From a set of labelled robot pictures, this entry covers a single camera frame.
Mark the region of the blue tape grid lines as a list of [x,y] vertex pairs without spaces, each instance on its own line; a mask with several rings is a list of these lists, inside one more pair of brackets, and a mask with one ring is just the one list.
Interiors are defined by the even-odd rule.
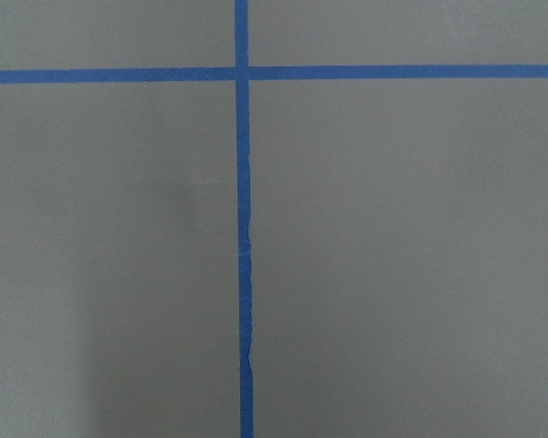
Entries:
[[548,64],[403,64],[253,66],[249,3],[234,3],[235,63],[227,67],[0,69],[0,85],[232,82],[236,92],[239,426],[255,434],[251,241],[250,84],[253,81],[548,78]]

